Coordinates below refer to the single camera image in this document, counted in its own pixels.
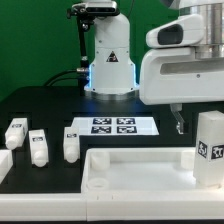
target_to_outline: white cube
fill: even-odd
[[[204,187],[220,187],[224,178],[224,114],[199,114],[194,177]]]
[[[79,133],[77,128],[65,128],[63,149],[64,159],[69,163],[75,163],[80,158]]]
[[[44,130],[29,131],[31,161],[38,167],[49,162],[48,146]]]
[[[12,120],[5,133],[5,144],[10,150],[21,147],[28,131],[27,118],[15,118]]]
[[[6,177],[9,170],[12,168],[12,151],[11,150],[0,150],[0,184]]]

